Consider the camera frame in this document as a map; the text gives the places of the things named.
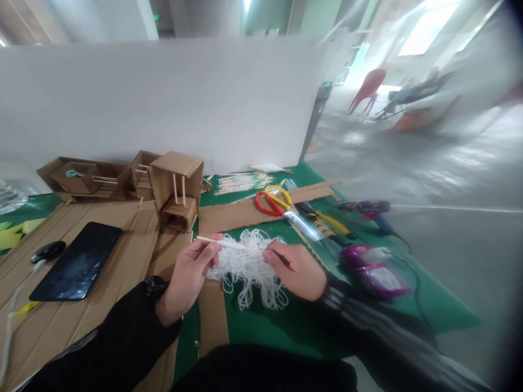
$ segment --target smartphone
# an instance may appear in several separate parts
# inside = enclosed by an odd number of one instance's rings
[[[31,301],[84,299],[111,254],[121,228],[89,222],[29,296]]]

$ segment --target table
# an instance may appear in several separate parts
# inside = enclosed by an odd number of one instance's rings
[[[279,183],[282,179],[289,177],[294,179],[299,187],[324,181],[317,172],[304,162],[290,169],[294,172],[294,175],[274,173],[275,183]],[[213,177],[211,182],[215,190],[218,184],[218,177]],[[216,196],[214,195],[214,190],[202,195],[201,206],[231,203],[256,193],[256,191],[244,191]],[[311,202],[313,207],[324,212],[327,211],[328,206],[337,203],[333,197],[326,197]],[[409,256],[403,244],[396,242],[390,237],[380,235],[373,222],[364,222],[359,213],[348,215],[335,209],[329,209],[329,215],[347,226],[364,243],[368,243],[373,247],[387,247],[392,253],[397,254],[410,263],[420,279],[420,306],[436,334],[443,334],[456,329],[466,329],[479,324],[479,319],[471,309]],[[250,230],[254,228],[265,231],[273,238],[282,236],[286,243],[302,243],[294,230],[284,221],[249,227]],[[194,231],[197,232],[197,230],[197,225],[195,225]],[[243,230],[245,228],[232,230],[227,233],[239,240]],[[348,281],[345,270],[338,262],[329,257],[326,250],[316,245],[313,247],[334,275]],[[412,270],[400,260],[391,259],[389,264],[410,287],[415,287],[416,278]],[[235,285],[232,294],[225,294],[224,296],[231,344],[260,344],[325,359],[344,358],[353,354],[350,342],[340,345],[339,341],[333,340],[326,335],[321,326],[321,315],[312,306],[304,303],[291,293],[287,292],[289,305],[283,310],[274,311],[263,307],[259,289],[253,288],[254,301],[251,307],[248,310],[240,311],[237,295],[241,288],[242,283],[238,283]],[[393,302],[388,303],[387,306],[421,318],[412,294],[396,298]],[[197,305],[194,305],[184,317],[184,327],[178,342],[175,382],[196,363],[197,349],[195,341],[198,340],[198,308]]]

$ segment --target red scissors handle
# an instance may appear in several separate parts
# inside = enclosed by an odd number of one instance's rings
[[[267,201],[269,202],[269,204],[271,205],[272,210],[268,210],[266,209],[265,207],[263,207],[261,204],[260,204],[260,201],[258,200],[258,198],[260,197],[260,195],[263,195],[265,196],[265,198],[267,199]],[[269,214],[269,215],[272,215],[272,216],[283,216],[283,214],[285,214],[285,211],[281,210],[278,205],[276,204],[276,202],[272,199],[272,197],[270,197],[270,195],[265,192],[265,191],[260,191],[256,194],[256,197],[254,198],[254,202],[256,203],[256,205],[258,206],[258,208],[262,211],[262,212],[265,212],[266,214]]]

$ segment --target red chair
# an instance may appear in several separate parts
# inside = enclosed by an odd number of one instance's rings
[[[370,98],[370,102],[367,104],[365,112],[368,111],[370,113],[372,107],[374,106],[374,102],[376,102],[376,98],[378,97],[378,94],[376,92],[383,83],[386,74],[387,71],[382,69],[372,70],[367,74],[365,80],[363,81],[363,84],[360,87],[360,91],[358,91],[358,93],[354,97],[354,100],[347,109],[349,111],[349,114],[353,114],[354,110],[360,104],[360,102],[366,98]]]

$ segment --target gray concrete floor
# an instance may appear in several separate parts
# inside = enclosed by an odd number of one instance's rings
[[[493,387],[519,338],[523,273],[523,104],[431,132],[398,133],[399,116],[377,122],[347,108],[335,87],[305,160],[353,200],[389,200],[387,219],[414,258],[482,320],[439,336],[440,348]],[[385,105],[381,93],[372,114]]]

